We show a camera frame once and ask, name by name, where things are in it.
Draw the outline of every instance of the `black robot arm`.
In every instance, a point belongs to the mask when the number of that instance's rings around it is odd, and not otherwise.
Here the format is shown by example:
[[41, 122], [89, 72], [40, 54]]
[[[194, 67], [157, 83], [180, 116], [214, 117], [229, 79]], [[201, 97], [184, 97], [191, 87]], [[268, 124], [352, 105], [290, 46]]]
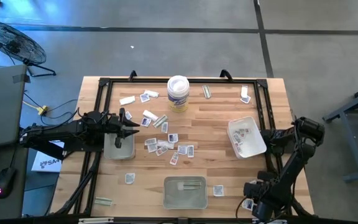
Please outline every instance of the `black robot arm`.
[[292, 124], [293, 127], [286, 130], [262, 132], [267, 147], [285, 147], [290, 143], [295, 147], [281, 174], [275, 177], [274, 174], [259, 171], [258, 179], [262, 181], [244, 185], [244, 195], [257, 204], [252, 214], [262, 222], [270, 220], [273, 212], [278, 215], [294, 204], [299, 207], [300, 204], [291, 195], [291, 186], [304, 165], [313, 157], [316, 147], [323, 143], [323, 125], [304, 117]]
[[[104, 134], [117, 134], [115, 146], [121, 147], [121, 139], [139, 132], [139, 130], [124, 129], [138, 127], [125, 117], [125, 109], [119, 110], [119, 115], [91, 111], [84, 113], [80, 119], [54, 126], [37, 126], [33, 124], [21, 131], [20, 144], [31, 147], [49, 156], [63, 160], [64, 152], [101, 151], [104, 144]], [[50, 141], [60, 140], [65, 143], [63, 150]]]

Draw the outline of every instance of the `clear plastic container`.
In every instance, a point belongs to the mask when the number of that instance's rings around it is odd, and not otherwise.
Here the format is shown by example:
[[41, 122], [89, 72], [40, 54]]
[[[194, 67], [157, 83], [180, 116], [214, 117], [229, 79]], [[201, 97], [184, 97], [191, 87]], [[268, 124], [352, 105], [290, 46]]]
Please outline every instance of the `clear plastic container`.
[[117, 134], [104, 134], [103, 156], [106, 159], [132, 159], [135, 157], [134, 135], [121, 140], [121, 148], [116, 148]]
[[[234, 140], [233, 135], [239, 129], [248, 129], [249, 133], [245, 133], [244, 137], [241, 138], [242, 144], [239, 145], [240, 150], [237, 150], [236, 141]], [[233, 146], [234, 153], [236, 153], [236, 156], [239, 159], [256, 156], [266, 151], [266, 145], [262, 139], [262, 135], [260, 135], [259, 128], [252, 117], [230, 121], [227, 128], [227, 135]]]
[[[184, 190], [183, 183], [192, 185], [193, 189]], [[208, 206], [206, 179], [191, 176], [165, 178], [163, 206], [165, 209], [206, 209]]]

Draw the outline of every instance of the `plastic tub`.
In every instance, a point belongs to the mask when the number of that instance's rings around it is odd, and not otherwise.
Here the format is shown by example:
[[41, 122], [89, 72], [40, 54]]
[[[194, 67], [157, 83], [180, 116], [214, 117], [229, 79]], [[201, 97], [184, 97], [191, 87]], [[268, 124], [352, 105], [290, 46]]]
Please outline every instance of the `plastic tub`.
[[190, 84], [186, 77], [175, 75], [167, 83], [168, 100], [171, 110], [177, 113], [184, 112], [188, 107]]
[[[245, 134], [245, 137], [242, 138], [243, 143], [240, 145], [240, 151], [237, 150], [235, 145], [236, 141], [233, 138], [234, 133], [239, 129], [249, 130], [249, 133]], [[262, 139], [258, 126], [252, 117], [245, 117], [230, 121], [229, 127], [227, 128], [227, 135], [229, 135], [234, 153], [236, 153], [236, 156], [239, 159], [256, 156], [266, 151], [264, 140]]]
[[[200, 188], [179, 190], [182, 183], [201, 183]], [[208, 193], [204, 177], [167, 177], [164, 179], [163, 206], [165, 209], [206, 209]]]
[[106, 159], [132, 159], [135, 157], [134, 135], [121, 140], [121, 148], [116, 148], [117, 134], [104, 134], [103, 156]]

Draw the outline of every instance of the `concrete floor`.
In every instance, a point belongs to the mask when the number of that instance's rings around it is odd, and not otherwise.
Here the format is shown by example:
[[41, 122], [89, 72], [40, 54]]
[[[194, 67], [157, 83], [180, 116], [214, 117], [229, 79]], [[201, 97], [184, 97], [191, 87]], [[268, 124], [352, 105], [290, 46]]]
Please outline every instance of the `concrete floor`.
[[[260, 0], [260, 7], [266, 29], [358, 30], [358, 1]], [[81, 4], [76, 0], [5, 0], [0, 21], [54, 26], [258, 28], [252, 0], [87, 0]], [[259, 34], [25, 33], [45, 49], [44, 65], [58, 73], [56, 77], [33, 78], [26, 86], [35, 101], [51, 107], [76, 98], [85, 75], [128, 75], [136, 70], [141, 76], [216, 77], [225, 68], [234, 77], [267, 76]], [[267, 35], [266, 39], [274, 77], [285, 79], [294, 114], [323, 122], [323, 115], [358, 91], [358, 35]], [[0, 53], [0, 65], [12, 62]], [[75, 103], [66, 105], [51, 116], [74, 108]], [[21, 125], [33, 122], [40, 122], [38, 116], [24, 106]], [[358, 221], [358, 181], [342, 181], [343, 175], [355, 171], [340, 122], [326, 125], [325, 142], [306, 166], [317, 215]], [[23, 213], [43, 215], [48, 200], [37, 207], [31, 198], [48, 196], [52, 190], [49, 186], [27, 191]]]

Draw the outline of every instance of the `wooden tabletop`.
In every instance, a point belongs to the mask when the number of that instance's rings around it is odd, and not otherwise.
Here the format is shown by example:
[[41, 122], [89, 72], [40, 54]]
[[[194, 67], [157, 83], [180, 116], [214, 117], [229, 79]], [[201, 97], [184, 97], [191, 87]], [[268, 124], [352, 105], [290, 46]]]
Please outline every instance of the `wooden tabletop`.
[[[83, 79], [77, 104], [82, 113], [93, 110], [99, 78], [84, 77]], [[281, 78], [268, 78], [267, 81], [276, 128], [289, 128], [292, 118], [284, 81]], [[166, 83], [114, 84], [110, 112], [119, 111], [119, 99], [135, 96], [135, 103], [124, 106], [133, 116], [132, 121], [140, 123], [144, 110], [149, 110], [157, 116], [165, 114], [168, 116], [168, 132], [178, 133], [179, 142], [175, 144], [175, 150], [169, 150], [157, 157], [155, 153], [147, 152], [144, 141], [149, 138], [167, 140], [167, 134], [161, 133], [160, 128], [156, 129], [152, 125], [148, 128], [141, 126], [137, 128], [140, 132], [135, 134], [135, 158], [129, 161], [113, 161], [102, 157], [95, 197], [110, 198], [113, 200], [113, 205], [111, 207], [93, 205], [92, 216], [234, 218], [236, 207], [244, 198], [242, 195], [244, 183], [254, 180], [259, 170], [266, 170], [263, 155], [244, 160], [237, 159], [226, 132], [228, 121], [246, 116], [253, 117], [259, 126], [255, 93], [250, 85], [248, 94], [251, 96], [251, 101], [249, 104], [244, 104], [240, 101], [240, 84], [208, 85], [212, 98], [207, 100], [204, 97], [202, 84], [191, 83], [188, 109], [183, 113], [175, 113], [170, 111], [168, 105]], [[143, 94], [144, 90], [157, 91], [160, 96], [141, 103], [139, 95]], [[104, 106], [105, 92], [101, 109]], [[260, 90], [260, 94], [265, 111], [263, 91]], [[180, 155], [178, 164], [172, 166], [169, 160], [178, 144], [194, 145], [195, 157], [187, 158]], [[288, 157], [289, 155], [283, 156], [283, 161], [285, 162]], [[83, 152], [76, 152], [63, 161], [51, 212], [62, 207], [78, 185], [83, 158]], [[125, 184], [126, 173], [136, 173], [132, 185]], [[164, 178], [186, 175], [206, 178], [208, 207], [204, 210], [164, 209], [162, 206]], [[214, 185], [224, 186], [224, 197], [213, 196]], [[88, 187], [84, 193], [82, 209], [85, 207], [87, 196]], [[295, 197], [307, 211], [313, 213], [303, 171], [296, 181]], [[251, 212], [243, 208], [240, 209], [239, 216], [252, 217]]]

